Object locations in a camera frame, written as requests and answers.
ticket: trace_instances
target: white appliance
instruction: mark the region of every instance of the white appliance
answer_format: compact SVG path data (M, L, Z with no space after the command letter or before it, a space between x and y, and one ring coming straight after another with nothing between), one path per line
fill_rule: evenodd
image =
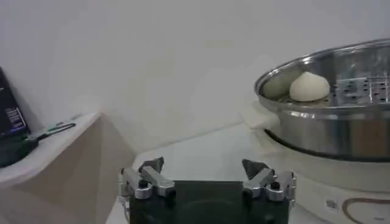
M291 150L265 132L274 115L254 102L241 113L253 142L269 152L261 160L297 175L297 203L335 224L390 223L389 163L359 163L319 158Z

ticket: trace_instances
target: steamed bun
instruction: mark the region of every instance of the steamed bun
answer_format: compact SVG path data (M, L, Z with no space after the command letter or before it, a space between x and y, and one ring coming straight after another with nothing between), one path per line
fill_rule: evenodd
M329 94L328 81L310 72L304 72L290 86L290 98L300 102L309 102L324 98Z

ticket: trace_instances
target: white surface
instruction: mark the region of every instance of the white surface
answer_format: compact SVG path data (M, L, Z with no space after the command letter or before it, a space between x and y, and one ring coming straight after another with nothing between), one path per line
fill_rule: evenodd
M102 112L141 152L239 122L256 78L390 35L384 0L2 0L0 64L50 124Z
M77 118L76 126L40 141L39 146L21 161L0 169L0 188L10 187L38 175L98 118L99 113Z
M205 136L178 142L167 147L142 153L133 167L143 161L164 156L162 174L173 180L247 180L242 159L259 160L270 151L255 150L249 130L237 125ZM290 223L326 223L300 206L291 213ZM126 224L122 206L116 202L106 224Z
M390 201L390 194L341 189L313 181L303 175L297 175L297 185L297 202L318 217L336 224L356 224L349 220L341 209L343 203L350 198ZM335 202L336 209L328 208L327 200ZM356 203L348 207L352 217L364 224L389 223L389 209L390 205L373 203Z
M279 124L279 117L263 107L258 100L240 111L245 124L251 129L269 129Z

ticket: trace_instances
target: cable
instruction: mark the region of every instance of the cable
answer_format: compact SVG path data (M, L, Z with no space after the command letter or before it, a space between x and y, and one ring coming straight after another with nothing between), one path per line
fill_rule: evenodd
M66 124L66 125L62 125L62 126L51 128L48 132L38 136L37 137L37 141L41 141L42 139L45 139L45 138L47 138L49 136L52 136L54 134L63 132L65 130L67 130L67 129L73 128L74 126L76 126L76 123L70 123L70 124Z
M371 203L371 204L380 204L380 205L390 205L390 200L380 200L380 199L370 199L370 198L350 198L345 200L342 204L342 211L346 217L356 224L365 224L355 218L348 211L348 207L354 203Z

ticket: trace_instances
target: white table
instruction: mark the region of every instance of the white table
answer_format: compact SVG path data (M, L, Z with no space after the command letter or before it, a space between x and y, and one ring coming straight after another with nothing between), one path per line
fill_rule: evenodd
M247 180L241 165L242 159L258 160L264 152L254 146L250 131L245 125L215 131L186 141L151 150L137 156L133 168L143 161L163 156L161 172L172 180ZM116 201L106 224L126 224L122 206ZM299 205L290 216L290 223L324 224Z

